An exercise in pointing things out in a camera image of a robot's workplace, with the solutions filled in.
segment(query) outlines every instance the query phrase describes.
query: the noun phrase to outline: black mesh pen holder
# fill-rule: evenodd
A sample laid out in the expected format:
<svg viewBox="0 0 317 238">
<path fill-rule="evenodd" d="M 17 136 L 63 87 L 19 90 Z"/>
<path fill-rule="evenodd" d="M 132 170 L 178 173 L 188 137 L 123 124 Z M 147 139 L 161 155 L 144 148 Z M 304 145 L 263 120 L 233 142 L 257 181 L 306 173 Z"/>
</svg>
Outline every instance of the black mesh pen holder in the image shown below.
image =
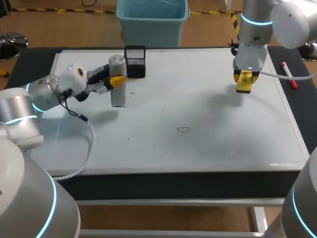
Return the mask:
<svg viewBox="0 0 317 238">
<path fill-rule="evenodd" d="M 124 47 L 128 78 L 145 77 L 145 46 Z"/>
</svg>

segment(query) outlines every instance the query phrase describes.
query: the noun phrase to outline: white robotic arm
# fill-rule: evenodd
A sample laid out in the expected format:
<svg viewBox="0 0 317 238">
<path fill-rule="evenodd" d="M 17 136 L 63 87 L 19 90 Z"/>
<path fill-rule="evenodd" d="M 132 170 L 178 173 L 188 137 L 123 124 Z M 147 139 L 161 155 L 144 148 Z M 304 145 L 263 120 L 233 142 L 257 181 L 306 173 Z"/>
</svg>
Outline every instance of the white robotic arm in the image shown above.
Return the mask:
<svg viewBox="0 0 317 238">
<path fill-rule="evenodd" d="M 262 70 L 265 45 L 273 34 L 286 48 L 297 48 L 317 38 L 314 0 L 244 0 L 241 18 L 240 44 L 234 62 L 240 70 Z"/>
<path fill-rule="evenodd" d="M 43 142 L 38 114 L 69 97 L 111 91 L 113 106 L 125 103 L 122 56 L 84 71 L 74 64 L 60 77 L 48 75 L 24 88 L 0 92 L 0 237 L 77 238 L 80 214 L 74 199 L 25 150 Z"/>
</svg>

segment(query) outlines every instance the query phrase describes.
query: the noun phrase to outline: white tabletop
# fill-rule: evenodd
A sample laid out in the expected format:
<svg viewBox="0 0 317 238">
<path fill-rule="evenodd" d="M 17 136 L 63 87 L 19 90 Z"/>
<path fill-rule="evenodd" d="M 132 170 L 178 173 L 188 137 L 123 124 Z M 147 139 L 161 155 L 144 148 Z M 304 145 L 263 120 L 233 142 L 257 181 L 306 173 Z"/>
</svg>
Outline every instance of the white tabletop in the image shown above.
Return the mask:
<svg viewBox="0 0 317 238">
<path fill-rule="evenodd" d="M 123 51 L 65 51 L 52 73 L 74 62 L 92 70 Z M 96 131 L 84 174 L 300 170 L 308 152 L 279 80 L 265 75 L 251 94 L 236 93 L 230 49 L 147 50 L 146 78 L 127 82 L 125 108 L 110 93 L 69 107 Z M 263 71 L 275 73 L 267 56 Z M 181 133 L 179 127 L 189 127 Z M 32 158 L 52 175 L 86 160 L 90 129 L 61 106 L 43 114 L 45 142 Z"/>
</svg>

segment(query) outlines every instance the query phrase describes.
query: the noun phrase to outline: red marker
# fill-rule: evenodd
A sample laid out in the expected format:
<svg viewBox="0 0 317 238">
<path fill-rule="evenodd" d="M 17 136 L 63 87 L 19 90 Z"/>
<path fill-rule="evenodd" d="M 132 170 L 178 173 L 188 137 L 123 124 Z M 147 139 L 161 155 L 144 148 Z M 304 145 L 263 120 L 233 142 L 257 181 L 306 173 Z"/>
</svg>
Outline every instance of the red marker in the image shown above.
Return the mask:
<svg viewBox="0 0 317 238">
<path fill-rule="evenodd" d="M 284 72 L 286 73 L 286 75 L 287 75 L 288 77 L 293 77 L 292 74 L 291 74 L 291 72 L 289 71 L 289 69 L 288 69 L 288 67 L 287 67 L 287 65 L 286 65 L 285 62 L 282 62 L 282 67 L 283 67 L 283 70 L 284 70 Z M 291 83 L 292 88 L 293 88 L 294 90 L 296 90 L 296 89 L 297 89 L 297 84 L 296 84 L 295 80 L 294 80 L 294 79 L 291 79 L 291 80 L 289 80 L 289 81 L 290 81 L 290 83 Z"/>
</svg>

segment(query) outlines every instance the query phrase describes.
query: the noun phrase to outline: black cable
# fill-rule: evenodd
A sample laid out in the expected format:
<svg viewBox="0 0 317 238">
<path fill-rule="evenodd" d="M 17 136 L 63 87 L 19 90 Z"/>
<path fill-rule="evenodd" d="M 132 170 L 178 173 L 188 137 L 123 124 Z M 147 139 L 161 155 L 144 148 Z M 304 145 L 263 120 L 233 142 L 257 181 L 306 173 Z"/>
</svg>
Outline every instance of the black cable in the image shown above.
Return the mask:
<svg viewBox="0 0 317 238">
<path fill-rule="evenodd" d="M 93 6 L 93 5 L 95 5 L 96 3 L 97 3 L 97 0 L 95 0 L 95 2 L 92 3 L 92 4 L 86 5 L 86 4 L 84 4 L 84 0 L 81 0 L 81 5 L 82 5 L 82 6 Z"/>
<path fill-rule="evenodd" d="M 63 105 L 63 103 L 62 103 L 61 100 L 60 100 L 61 97 L 64 97 L 65 106 Z M 87 117 L 85 117 L 85 116 L 82 115 L 82 114 L 78 114 L 78 113 L 72 111 L 71 109 L 69 109 L 69 107 L 68 107 L 68 105 L 67 105 L 67 98 L 68 98 L 68 96 L 63 95 L 62 93 L 59 94 L 59 96 L 57 97 L 58 103 L 59 103 L 63 108 L 65 108 L 65 109 L 68 111 L 68 113 L 71 114 L 72 116 L 77 117 L 77 118 L 83 120 L 84 122 L 87 122 L 87 121 L 88 121 L 88 118 L 87 118 Z"/>
<path fill-rule="evenodd" d="M 74 111 L 72 111 L 72 110 L 70 110 L 69 108 L 68 108 L 68 106 L 66 107 L 66 106 L 64 106 L 63 105 L 63 103 L 61 102 L 61 97 L 64 97 L 64 101 L 66 102 L 66 97 L 64 96 L 64 95 L 62 95 L 62 94 L 60 94 L 58 97 L 57 97 L 57 100 L 58 100 L 58 103 L 63 107 L 63 108 L 65 108 L 67 111 L 68 111 L 68 113 L 69 114 L 71 114 L 72 116 L 78 116 L 78 113 L 76 113 L 76 112 L 74 112 Z"/>
</svg>

